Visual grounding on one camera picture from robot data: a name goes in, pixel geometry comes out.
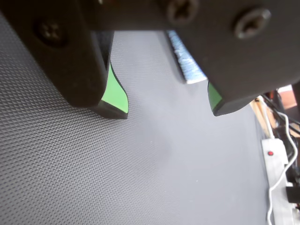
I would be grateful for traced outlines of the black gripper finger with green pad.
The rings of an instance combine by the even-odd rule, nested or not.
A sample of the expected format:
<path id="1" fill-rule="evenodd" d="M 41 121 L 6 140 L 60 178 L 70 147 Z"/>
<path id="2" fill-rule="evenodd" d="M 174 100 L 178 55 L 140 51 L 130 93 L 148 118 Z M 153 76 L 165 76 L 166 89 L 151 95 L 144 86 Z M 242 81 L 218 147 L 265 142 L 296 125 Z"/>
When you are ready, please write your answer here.
<path id="1" fill-rule="evenodd" d="M 166 0 L 164 14 L 220 94 L 217 116 L 300 79 L 297 0 Z"/>
<path id="2" fill-rule="evenodd" d="M 92 31 L 84 0 L 3 0 L 1 13 L 64 99 L 107 119 L 128 117 L 111 65 L 113 31 Z"/>

